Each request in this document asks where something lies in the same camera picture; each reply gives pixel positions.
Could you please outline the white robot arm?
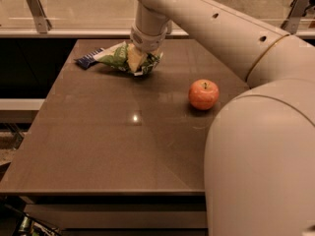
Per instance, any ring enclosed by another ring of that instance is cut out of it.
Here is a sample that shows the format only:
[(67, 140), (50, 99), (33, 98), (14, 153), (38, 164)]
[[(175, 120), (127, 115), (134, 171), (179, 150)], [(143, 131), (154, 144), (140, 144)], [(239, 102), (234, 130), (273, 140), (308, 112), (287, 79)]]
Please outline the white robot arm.
[(209, 130), (210, 236), (314, 236), (315, 47), (213, 0), (137, 0), (145, 51), (175, 22), (249, 87)]

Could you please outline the white gripper with vents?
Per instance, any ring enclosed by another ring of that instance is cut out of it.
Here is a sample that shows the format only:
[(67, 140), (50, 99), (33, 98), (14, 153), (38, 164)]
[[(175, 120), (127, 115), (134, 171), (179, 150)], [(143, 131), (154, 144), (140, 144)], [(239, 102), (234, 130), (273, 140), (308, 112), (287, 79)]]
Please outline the white gripper with vents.
[(131, 27), (130, 43), (127, 47), (127, 63), (136, 72), (145, 62), (149, 52), (157, 50), (165, 39), (167, 23), (134, 23)]

